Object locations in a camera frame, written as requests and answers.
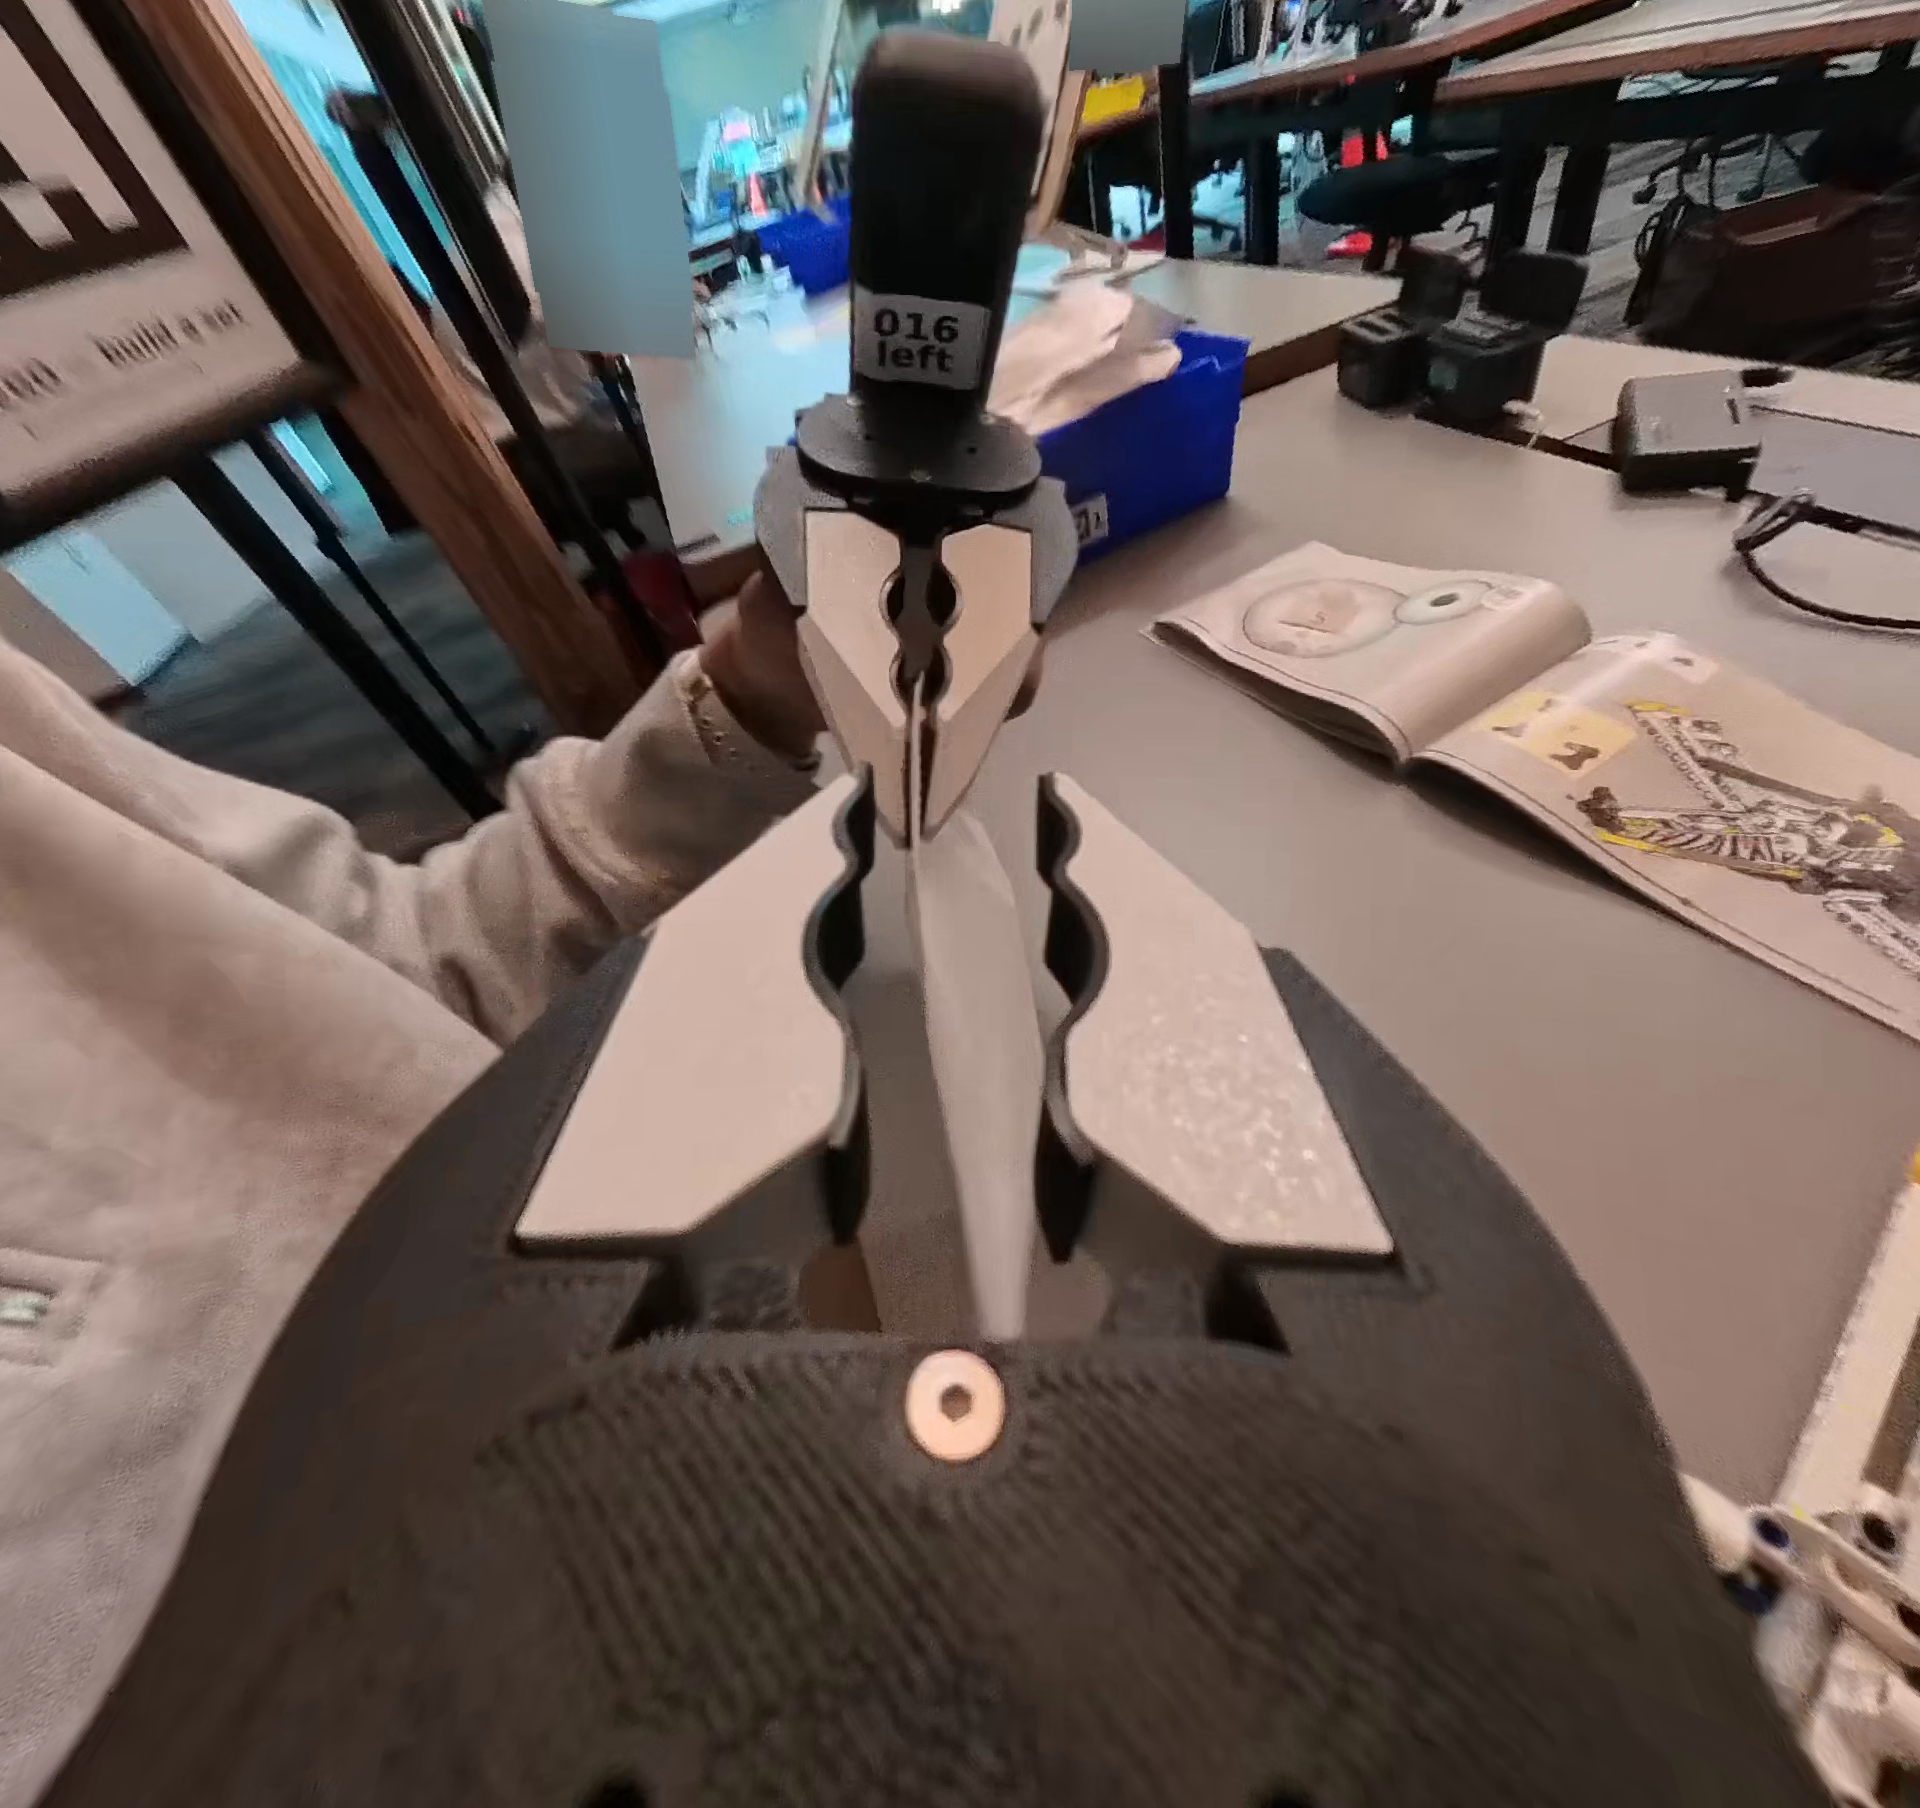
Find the black office chair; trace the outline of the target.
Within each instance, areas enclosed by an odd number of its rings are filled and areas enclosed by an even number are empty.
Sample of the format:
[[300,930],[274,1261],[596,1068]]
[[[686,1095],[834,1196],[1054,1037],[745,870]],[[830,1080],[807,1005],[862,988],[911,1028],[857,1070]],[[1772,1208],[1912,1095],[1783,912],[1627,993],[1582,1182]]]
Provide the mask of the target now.
[[1501,157],[1494,149],[1393,154],[1322,173],[1298,195],[1298,216],[1367,239],[1361,270],[1380,274],[1393,250],[1487,209]]

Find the black charger case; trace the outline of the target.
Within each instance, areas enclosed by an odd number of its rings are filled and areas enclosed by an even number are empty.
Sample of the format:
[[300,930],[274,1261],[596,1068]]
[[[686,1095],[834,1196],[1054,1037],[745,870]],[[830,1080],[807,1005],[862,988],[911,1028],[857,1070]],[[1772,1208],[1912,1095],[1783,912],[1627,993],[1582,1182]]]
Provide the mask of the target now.
[[1571,326],[1588,286],[1586,254],[1520,247],[1482,270],[1472,299],[1426,341],[1421,410],[1486,430],[1531,404],[1548,343]]
[[1454,321],[1476,285],[1476,262],[1410,244],[1401,253],[1395,299],[1356,317],[1337,332],[1336,393],[1365,410],[1414,404],[1427,380],[1430,345]]

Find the blue plastic bin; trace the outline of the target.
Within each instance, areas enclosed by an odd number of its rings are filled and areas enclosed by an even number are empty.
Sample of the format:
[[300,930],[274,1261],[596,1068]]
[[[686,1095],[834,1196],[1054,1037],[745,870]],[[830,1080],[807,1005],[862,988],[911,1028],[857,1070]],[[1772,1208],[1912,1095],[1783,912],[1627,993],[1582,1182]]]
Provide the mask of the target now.
[[1066,347],[1036,326],[1014,335],[993,372],[991,410],[1036,443],[1041,475],[1068,500],[1081,562],[1140,543],[1221,500],[1233,476],[1249,341],[1183,329],[1168,374],[1100,404],[1074,388]]

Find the black flat desk cover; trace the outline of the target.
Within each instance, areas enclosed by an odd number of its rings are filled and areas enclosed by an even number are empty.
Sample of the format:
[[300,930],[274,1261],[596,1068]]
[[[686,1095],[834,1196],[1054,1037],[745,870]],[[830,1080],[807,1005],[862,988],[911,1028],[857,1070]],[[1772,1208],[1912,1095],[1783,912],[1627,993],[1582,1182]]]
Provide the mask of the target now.
[[1763,408],[1750,493],[1766,500],[1803,499],[1838,522],[1917,536],[1917,437]]

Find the person's left forearm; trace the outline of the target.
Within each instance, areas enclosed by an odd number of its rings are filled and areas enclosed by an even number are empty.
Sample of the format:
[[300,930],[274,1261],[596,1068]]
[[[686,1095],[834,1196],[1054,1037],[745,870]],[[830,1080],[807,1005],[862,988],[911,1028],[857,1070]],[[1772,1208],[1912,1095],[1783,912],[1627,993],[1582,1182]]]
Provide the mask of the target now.
[[414,865],[367,861],[354,944],[505,1044],[809,799],[818,717],[786,732],[781,702],[748,712],[718,643],[679,656],[611,735],[520,765],[464,836]]

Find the printed white paper bag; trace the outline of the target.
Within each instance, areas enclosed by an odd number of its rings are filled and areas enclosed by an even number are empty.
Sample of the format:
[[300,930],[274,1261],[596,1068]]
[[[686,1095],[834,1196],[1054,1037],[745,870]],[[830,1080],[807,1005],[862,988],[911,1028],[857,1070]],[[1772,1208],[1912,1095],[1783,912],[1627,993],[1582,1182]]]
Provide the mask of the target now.
[[1068,282],[1004,337],[986,413],[1036,439],[1081,423],[1169,380],[1183,364],[1180,330],[1177,317],[1124,285]]

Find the person's left hand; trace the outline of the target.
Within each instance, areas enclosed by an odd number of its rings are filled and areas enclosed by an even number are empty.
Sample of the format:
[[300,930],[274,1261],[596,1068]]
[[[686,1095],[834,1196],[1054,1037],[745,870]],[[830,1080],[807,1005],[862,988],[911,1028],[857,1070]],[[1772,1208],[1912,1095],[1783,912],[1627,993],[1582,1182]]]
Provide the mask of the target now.
[[790,765],[816,762],[824,717],[803,668],[802,613],[760,555],[702,615],[699,667],[736,725]]

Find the black easel stand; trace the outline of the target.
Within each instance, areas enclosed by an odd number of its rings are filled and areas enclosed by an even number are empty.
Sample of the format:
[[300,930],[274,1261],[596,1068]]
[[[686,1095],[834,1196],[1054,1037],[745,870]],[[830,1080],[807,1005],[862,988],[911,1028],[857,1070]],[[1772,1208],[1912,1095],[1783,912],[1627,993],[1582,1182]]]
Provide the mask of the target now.
[[[174,429],[130,452],[81,463],[17,497],[4,499],[4,553],[28,549],[103,507],[114,507],[156,484],[169,484],[241,562],[272,600],[338,668],[381,725],[403,745],[446,796],[479,821],[499,810],[490,774],[505,765],[503,750],[468,710],[444,673],[379,597],[348,553],[344,528],[315,486],[274,439],[275,408],[240,410],[215,430]],[[282,500],[312,533],[322,557],[345,577],[349,590],[396,644],[397,654],[433,693],[444,712],[478,745],[470,756],[425,715],[414,693],[359,627],[325,593],[282,540],[262,511],[227,476],[220,457],[234,446],[251,452]]]

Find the white lego model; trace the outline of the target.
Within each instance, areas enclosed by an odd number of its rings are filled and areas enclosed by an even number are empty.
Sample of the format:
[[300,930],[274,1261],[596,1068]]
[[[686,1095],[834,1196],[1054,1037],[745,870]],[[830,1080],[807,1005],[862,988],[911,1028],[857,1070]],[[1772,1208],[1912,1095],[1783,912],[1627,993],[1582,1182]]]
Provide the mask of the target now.
[[1769,1500],[1681,1477],[1702,1551],[1841,1806],[1917,1800],[1917,1164]]

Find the plain white paper bag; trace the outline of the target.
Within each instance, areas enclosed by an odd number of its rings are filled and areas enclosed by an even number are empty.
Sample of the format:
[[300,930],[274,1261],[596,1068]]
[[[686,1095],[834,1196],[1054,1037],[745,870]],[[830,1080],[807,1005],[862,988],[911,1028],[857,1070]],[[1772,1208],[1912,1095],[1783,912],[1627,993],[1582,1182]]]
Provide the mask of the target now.
[[923,695],[905,743],[905,895],[934,1096],[951,1167],[971,1322],[1026,1332],[1043,1041],[1011,880],[970,810],[925,821]]

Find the person's grey sweatshirt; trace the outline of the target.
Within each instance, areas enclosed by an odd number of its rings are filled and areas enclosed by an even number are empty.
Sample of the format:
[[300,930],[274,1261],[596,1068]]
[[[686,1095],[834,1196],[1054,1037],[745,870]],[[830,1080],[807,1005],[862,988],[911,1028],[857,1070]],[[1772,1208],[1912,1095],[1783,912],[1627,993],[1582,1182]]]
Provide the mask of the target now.
[[498,1044],[364,953],[336,815],[4,647],[4,1805],[174,1575],[344,1221]]

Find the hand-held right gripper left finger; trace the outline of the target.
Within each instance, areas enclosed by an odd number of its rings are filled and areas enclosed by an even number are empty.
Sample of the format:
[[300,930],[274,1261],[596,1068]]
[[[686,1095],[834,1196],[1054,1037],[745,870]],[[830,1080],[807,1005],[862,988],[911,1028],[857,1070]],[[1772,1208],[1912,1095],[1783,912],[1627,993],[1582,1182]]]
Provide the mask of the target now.
[[516,1247],[854,1240],[869,1132],[846,988],[874,834],[871,776],[844,774],[655,920]]

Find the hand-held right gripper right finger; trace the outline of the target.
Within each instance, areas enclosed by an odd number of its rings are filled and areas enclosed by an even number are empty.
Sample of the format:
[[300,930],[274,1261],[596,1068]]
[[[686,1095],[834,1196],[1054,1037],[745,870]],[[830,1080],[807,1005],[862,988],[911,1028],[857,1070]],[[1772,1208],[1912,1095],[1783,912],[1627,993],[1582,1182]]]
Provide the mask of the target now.
[[1390,1263],[1393,1238],[1254,934],[1063,772],[1036,789],[1034,1198],[1055,1263]]

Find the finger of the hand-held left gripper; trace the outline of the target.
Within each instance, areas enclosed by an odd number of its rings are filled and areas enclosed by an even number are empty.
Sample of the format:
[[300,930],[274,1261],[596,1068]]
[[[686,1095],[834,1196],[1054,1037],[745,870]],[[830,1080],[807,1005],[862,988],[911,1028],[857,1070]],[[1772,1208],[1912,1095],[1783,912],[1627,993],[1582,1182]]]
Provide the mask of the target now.
[[971,791],[1041,647],[1034,544],[1019,527],[950,533],[937,577],[951,613],[934,643],[922,696],[919,836],[935,836]]
[[899,695],[889,597],[899,544],[850,511],[803,514],[800,661],[839,761],[871,778],[876,821],[895,844],[917,827],[909,768],[915,728]]

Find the open instruction booklet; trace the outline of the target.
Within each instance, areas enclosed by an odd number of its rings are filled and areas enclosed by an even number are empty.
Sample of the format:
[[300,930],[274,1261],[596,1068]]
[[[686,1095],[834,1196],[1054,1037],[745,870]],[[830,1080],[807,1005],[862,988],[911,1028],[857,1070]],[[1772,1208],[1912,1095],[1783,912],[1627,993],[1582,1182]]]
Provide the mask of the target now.
[[1917,768],[1555,584],[1305,543],[1145,637],[1395,771],[1457,776],[1689,929],[1917,1037]]

